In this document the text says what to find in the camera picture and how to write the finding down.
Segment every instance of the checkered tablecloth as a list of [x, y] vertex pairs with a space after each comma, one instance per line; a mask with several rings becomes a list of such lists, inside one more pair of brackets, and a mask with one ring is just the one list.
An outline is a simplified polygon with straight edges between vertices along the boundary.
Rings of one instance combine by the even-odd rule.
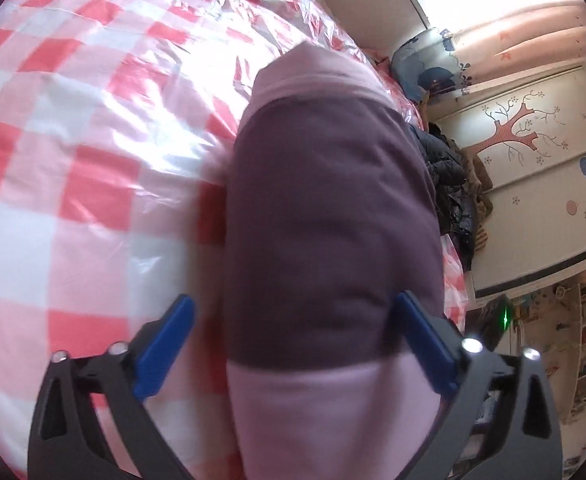
[[[256, 72], [304, 40], [365, 62], [314, 0], [3, 4], [0, 453], [10, 466], [26, 469], [53, 351], [103, 352], [187, 292], [196, 327], [147, 407], [196, 478], [243, 477], [219, 322], [225, 175]], [[96, 404], [119, 463], [135, 471]]]

